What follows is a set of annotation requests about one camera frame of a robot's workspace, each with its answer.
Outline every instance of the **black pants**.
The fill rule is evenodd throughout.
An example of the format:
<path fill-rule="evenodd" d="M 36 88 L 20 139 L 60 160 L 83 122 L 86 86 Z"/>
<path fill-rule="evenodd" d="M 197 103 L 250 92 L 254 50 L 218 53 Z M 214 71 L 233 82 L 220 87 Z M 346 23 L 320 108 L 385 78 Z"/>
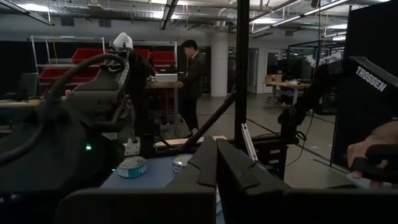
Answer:
<path fill-rule="evenodd" d="M 180 115 L 185 120 L 190 131 L 194 128 L 199 129 L 197 103 L 198 98 L 183 98 L 179 102 Z"/>

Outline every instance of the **ceiling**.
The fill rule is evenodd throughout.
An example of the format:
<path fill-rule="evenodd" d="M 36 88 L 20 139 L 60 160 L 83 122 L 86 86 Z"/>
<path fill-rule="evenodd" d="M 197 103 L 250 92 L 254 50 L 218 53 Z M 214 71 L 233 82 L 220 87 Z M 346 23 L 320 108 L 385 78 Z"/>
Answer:
<path fill-rule="evenodd" d="M 116 19 L 131 21 L 160 21 L 163 16 L 167 0 L 12 0 L 27 10 L 34 11 L 47 18 L 60 17 L 85 17 L 88 19 Z M 286 0 L 251 0 L 251 17 L 262 12 L 271 11 L 272 7 L 282 4 Z M 331 0 L 321 0 L 326 4 Z M 365 7 L 369 4 L 379 3 L 383 0 L 352 0 L 353 9 Z M 270 13 L 252 24 L 252 29 L 281 21 L 288 17 L 307 12 L 313 8 L 309 0 L 297 0 L 293 5 Z M 321 24 L 323 27 L 341 26 L 348 17 L 349 5 L 342 5 L 323 12 Z M 1 8 L 0 13 L 12 13 Z M 169 24 L 173 26 L 186 26 L 188 29 L 213 28 L 227 29 L 236 24 L 236 0 L 179 0 Z M 291 22 L 283 28 L 288 29 L 316 29 L 319 25 L 318 16 L 308 16 Z"/>

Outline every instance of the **can lid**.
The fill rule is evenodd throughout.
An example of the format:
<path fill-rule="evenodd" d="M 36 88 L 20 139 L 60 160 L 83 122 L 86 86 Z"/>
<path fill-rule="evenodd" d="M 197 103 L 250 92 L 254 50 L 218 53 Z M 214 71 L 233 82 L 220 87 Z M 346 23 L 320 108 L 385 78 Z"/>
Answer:
<path fill-rule="evenodd" d="M 145 164 L 145 159 L 141 156 L 134 156 L 125 159 L 122 163 L 120 163 L 119 168 L 122 169 L 134 169 Z"/>
<path fill-rule="evenodd" d="M 189 160 L 192 158 L 192 154 L 181 154 L 173 159 L 173 165 L 176 167 L 186 167 Z"/>

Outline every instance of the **dark suit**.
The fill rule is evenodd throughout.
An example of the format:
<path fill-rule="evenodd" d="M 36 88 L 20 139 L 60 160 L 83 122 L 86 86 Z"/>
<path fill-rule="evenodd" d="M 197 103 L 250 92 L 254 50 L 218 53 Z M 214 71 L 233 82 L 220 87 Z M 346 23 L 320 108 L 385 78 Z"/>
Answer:
<path fill-rule="evenodd" d="M 206 72 L 206 55 L 196 54 L 190 61 L 187 74 L 178 78 L 184 83 L 179 92 L 180 114 L 187 123 L 189 130 L 199 129 L 197 102 L 201 97 L 203 79 Z"/>

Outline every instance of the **green light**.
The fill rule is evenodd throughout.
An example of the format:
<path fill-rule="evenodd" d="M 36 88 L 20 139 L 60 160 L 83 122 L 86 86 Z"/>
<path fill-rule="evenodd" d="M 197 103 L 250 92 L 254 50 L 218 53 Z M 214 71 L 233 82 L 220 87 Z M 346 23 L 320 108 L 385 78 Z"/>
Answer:
<path fill-rule="evenodd" d="M 90 150 L 92 150 L 91 145 L 87 143 L 87 145 L 86 145 L 86 151 L 90 151 Z"/>

